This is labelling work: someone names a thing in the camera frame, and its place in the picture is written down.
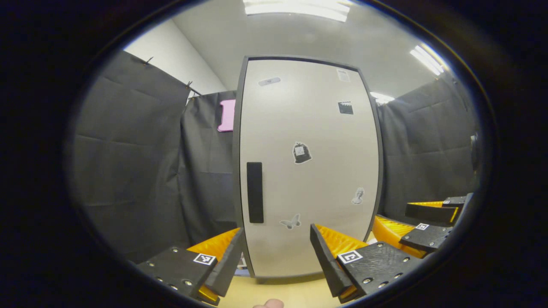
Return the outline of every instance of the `wooden floor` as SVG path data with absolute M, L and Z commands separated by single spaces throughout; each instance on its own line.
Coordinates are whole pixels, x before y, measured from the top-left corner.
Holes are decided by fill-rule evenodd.
M 297 278 L 257 280 L 235 276 L 226 297 L 221 298 L 220 308 L 253 308 L 275 298 L 284 302 L 284 308 L 333 308 L 338 298 L 331 297 L 327 281 L 322 273 Z

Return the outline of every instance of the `fluorescent light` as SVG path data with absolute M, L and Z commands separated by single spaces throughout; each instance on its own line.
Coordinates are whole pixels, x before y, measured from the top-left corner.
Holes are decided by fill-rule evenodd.
M 350 11 L 335 0 L 243 0 L 243 3 L 247 15 L 296 13 L 345 22 Z
M 395 98 L 393 98 L 391 96 L 380 94 L 380 93 L 377 93 L 377 92 L 369 92 L 369 93 L 371 94 L 372 97 L 375 98 L 375 101 L 379 105 L 384 105 L 384 104 L 387 104 L 390 101 L 395 100 Z
M 443 61 L 443 59 L 434 51 L 430 46 L 426 45 L 425 43 L 422 43 L 420 45 L 429 55 L 433 56 L 434 59 L 436 59 L 436 62 L 441 65 L 445 70 L 449 70 L 447 64 Z
M 442 66 L 432 58 L 430 54 L 428 54 L 426 51 L 424 51 L 423 48 L 420 48 L 420 46 L 415 46 L 415 50 L 418 51 L 423 57 L 428 61 L 430 64 L 432 64 L 433 67 L 435 67 L 439 72 L 443 73 Z
M 435 68 L 422 54 L 417 52 L 415 49 L 411 50 L 409 52 L 411 55 L 413 55 L 417 60 L 419 60 L 424 66 L 426 66 L 429 70 L 432 71 L 432 73 L 436 74 L 436 76 L 439 76 L 442 72 L 440 72 L 437 68 Z

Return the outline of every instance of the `black drape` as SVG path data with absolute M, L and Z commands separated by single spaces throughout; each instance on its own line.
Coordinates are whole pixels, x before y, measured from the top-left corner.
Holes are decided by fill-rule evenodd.
M 119 52 L 82 103 L 74 191 L 112 247 L 140 263 L 188 243 L 178 183 L 186 85 Z
M 189 100 L 181 119 L 179 165 L 183 212 L 192 243 L 236 227 L 232 186 L 232 132 L 219 132 L 223 100 L 236 91 Z
M 406 218 L 407 202 L 440 201 L 474 190 L 473 104 L 452 78 L 440 78 L 378 107 L 385 185 L 380 212 Z

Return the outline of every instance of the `white door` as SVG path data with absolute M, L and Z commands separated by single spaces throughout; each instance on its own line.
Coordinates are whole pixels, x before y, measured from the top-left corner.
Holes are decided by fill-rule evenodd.
M 241 106 L 242 216 L 255 276 L 321 272 L 310 224 L 363 240 L 374 214 L 379 145 L 363 82 L 332 65 L 250 60 Z M 249 221 L 248 162 L 262 163 L 263 223 Z

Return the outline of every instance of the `gray sticker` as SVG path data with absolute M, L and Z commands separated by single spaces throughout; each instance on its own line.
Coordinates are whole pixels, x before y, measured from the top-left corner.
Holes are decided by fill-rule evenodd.
M 344 115 L 353 115 L 354 110 L 352 109 L 352 104 L 350 103 L 350 101 L 340 101 L 339 112 Z
M 342 69 L 337 69 L 337 76 L 339 76 L 340 81 L 350 82 L 350 76 L 348 72 Z
M 301 217 L 301 214 L 295 214 L 291 221 L 289 220 L 282 220 L 279 223 L 286 226 L 287 230 L 293 230 L 294 227 L 300 227 L 301 221 L 299 220 Z
M 272 84 L 272 83 L 276 83 L 276 82 L 280 82 L 279 77 L 274 77 L 274 78 L 270 78 L 270 79 L 261 80 L 261 81 L 259 81 L 259 85 L 263 86 L 263 85 L 268 85 L 268 84 Z
M 310 150 L 307 145 L 302 142 L 295 142 L 293 146 L 293 157 L 296 164 L 302 164 L 312 159 Z
M 362 204 L 363 202 L 363 194 L 365 193 L 365 189 L 363 189 L 363 187 L 358 187 L 358 189 L 356 190 L 356 195 L 354 197 L 354 199 L 352 199 L 352 203 L 353 204 Z
M 194 258 L 194 262 L 205 264 L 205 265 L 211 265 L 211 263 L 213 263 L 213 260 L 215 260 L 214 255 L 206 255 L 206 254 L 203 254 L 203 253 L 198 254 Z

